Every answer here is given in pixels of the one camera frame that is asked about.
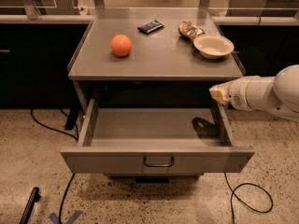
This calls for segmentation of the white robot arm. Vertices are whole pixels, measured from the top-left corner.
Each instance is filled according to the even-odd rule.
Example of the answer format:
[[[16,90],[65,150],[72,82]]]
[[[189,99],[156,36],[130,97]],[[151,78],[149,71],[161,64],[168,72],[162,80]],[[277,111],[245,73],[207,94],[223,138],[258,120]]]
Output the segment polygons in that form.
[[[299,121],[299,65],[288,66],[274,77],[245,76],[214,85],[211,97],[222,105],[243,111],[262,110]]]

